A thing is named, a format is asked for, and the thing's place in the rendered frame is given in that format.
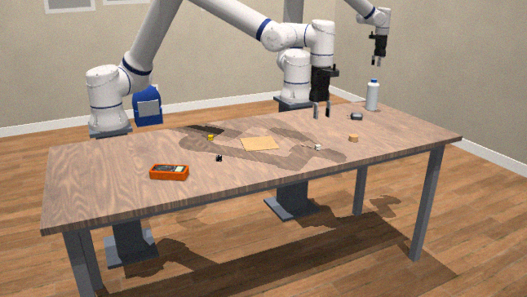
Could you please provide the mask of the orange digital multimeter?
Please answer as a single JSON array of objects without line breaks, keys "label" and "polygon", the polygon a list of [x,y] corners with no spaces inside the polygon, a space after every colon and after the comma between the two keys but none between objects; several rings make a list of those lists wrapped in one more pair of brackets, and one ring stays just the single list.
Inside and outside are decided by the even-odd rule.
[{"label": "orange digital multimeter", "polygon": [[187,165],[154,164],[149,170],[153,180],[186,180],[188,174]]}]

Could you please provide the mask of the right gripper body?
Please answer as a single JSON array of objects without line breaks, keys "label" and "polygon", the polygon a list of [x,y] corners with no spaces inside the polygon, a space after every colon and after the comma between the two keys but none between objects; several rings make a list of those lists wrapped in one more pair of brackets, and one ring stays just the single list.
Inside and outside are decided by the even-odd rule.
[{"label": "right gripper body", "polygon": [[310,55],[310,64],[312,68],[309,100],[315,103],[330,100],[330,78],[339,77],[339,70],[335,68],[336,64],[333,64],[333,56]]}]

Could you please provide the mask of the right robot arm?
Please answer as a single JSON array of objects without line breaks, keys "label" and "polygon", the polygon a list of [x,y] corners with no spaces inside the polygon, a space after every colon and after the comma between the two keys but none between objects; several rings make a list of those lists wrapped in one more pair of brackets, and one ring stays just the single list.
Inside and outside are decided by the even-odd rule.
[{"label": "right robot arm", "polygon": [[[152,83],[153,59],[182,1],[153,0],[131,50],[125,53],[120,65],[102,65],[86,72],[91,130],[115,131],[129,124],[122,97],[143,91]],[[237,0],[188,1],[262,42],[268,51],[279,52],[295,46],[310,47],[310,55],[314,56],[334,55],[332,21],[278,24]]]}]

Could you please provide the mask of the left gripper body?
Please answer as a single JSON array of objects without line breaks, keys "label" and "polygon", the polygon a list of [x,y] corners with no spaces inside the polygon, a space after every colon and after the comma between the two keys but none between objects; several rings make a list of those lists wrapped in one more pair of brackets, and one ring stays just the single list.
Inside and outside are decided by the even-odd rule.
[{"label": "left gripper body", "polygon": [[389,29],[378,29],[375,28],[376,35],[373,34],[373,31],[371,31],[371,35],[369,35],[370,39],[377,39],[375,40],[375,49],[374,49],[374,55],[376,56],[386,56],[386,46],[387,46],[387,40],[389,34]]}]

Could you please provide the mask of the tan flat mat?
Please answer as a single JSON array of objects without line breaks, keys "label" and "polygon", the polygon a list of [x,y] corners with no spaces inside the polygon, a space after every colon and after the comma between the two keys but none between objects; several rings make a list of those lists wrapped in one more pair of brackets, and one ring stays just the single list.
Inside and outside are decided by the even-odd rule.
[{"label": "tan flat mat", "polygon": [[246,152],[279,149],[271,136],[240,138]]}]

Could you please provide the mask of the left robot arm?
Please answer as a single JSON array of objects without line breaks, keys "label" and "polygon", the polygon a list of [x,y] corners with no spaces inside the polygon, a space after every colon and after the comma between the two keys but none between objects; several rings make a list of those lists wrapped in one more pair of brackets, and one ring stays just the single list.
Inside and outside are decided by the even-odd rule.
[{"label": "left robot arm", "polygon": [[[367,0],[344,1],[357,11],[358,24],[366,23],[378,26],[375,27],[378,29],[389,29],[390,8],[378,7],[377,10]],[[284,0],[283,23],[302,24],[303,3],[304,0]],[[279,69],[284,72],[280,99],[289,103],[309,102],[310,53],[304,51],[303,47],[288,48],[277,53],[276,62]]]}]

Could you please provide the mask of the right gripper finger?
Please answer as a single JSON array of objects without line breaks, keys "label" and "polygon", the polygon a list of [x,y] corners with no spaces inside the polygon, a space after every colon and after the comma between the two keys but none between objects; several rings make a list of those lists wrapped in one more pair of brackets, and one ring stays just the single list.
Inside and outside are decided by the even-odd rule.
[{"label": "right gripper finger", "polygon": [[325,116],[330,117],[330,106],[332,104],[332,101],[328,100],[326,102],[326,108],[325,108]]},{"label": "right gripper finger", "polygon": [[311,100],[309,101],[309,103],[314,104],[313,118],[317,120],[318,119],[318,103],[312,102]]}]

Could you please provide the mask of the tan cylinder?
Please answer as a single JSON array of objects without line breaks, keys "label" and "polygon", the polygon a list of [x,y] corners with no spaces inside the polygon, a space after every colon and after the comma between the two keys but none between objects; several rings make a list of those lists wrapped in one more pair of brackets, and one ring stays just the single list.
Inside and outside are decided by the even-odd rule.
[{"label": "tan cylinder", "polygon": [[350,134],[349,139],[350,142],[357,142],[358,141],[358,135],[356,134]]}]

